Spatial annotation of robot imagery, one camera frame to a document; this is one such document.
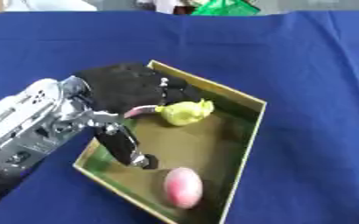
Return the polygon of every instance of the green object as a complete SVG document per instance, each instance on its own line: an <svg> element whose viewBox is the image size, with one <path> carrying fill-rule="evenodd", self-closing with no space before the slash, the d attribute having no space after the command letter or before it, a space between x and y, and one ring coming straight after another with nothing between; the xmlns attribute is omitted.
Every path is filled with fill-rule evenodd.
<svg viewBox="0 0 359 224"><path fill-rule="evenodd" d="M199 8L192 15L202 16L253 16L260 9L245 3L243 0L211 0Z"/></svg>

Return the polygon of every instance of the crumpled yellow item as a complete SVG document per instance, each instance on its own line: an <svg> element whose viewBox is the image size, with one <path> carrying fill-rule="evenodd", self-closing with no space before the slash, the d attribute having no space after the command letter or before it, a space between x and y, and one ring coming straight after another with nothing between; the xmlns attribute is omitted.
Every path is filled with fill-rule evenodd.
<svg viewBox="0 0 359 224"><path fill-rule="evenodd" d="M209 116L214 111L211 101L202 99L200 102L182 101L169 106L155 108L170 124L184 126L189 123L197 123Z"/></svg>

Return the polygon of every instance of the table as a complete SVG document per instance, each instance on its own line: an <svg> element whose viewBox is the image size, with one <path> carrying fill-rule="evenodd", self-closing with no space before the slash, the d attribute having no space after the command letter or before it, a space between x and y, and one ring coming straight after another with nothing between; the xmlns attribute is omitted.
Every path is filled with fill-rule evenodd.
<svg viewBox="0 0 359 224"><path fill-rule="evenodd" d="M227 223L359 223L359 11L0 15L0 99L45 77L151 59L269 102ZM90 137L5 197L0 224L157 223L72 168Z"/></svg>

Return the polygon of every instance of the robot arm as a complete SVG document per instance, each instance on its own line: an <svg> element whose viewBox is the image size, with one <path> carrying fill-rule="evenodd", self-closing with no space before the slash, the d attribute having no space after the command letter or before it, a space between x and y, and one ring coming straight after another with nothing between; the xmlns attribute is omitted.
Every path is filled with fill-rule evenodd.
<svg viewBox="0 0 359 224"><path fill-rule="evenodd" d="M82 71L63 80L38 80L0 101L0 183L26 170L86 127L124 165L155 169L123 120L151 113L159 105L197 102L183 80L168 78L139 64Z"/></svg>

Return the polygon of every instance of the red ball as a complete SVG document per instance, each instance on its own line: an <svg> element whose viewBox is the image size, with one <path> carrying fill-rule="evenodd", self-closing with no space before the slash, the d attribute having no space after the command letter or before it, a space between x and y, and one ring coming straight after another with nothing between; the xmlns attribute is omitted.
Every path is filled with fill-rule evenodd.
<svg viewBox="0 0 359 224"><path fill-rule="evenodd" d="M167 198L180 208L194 207L202 195L199 175L185 167L171 170L165 177L164 188Z"/></svg>

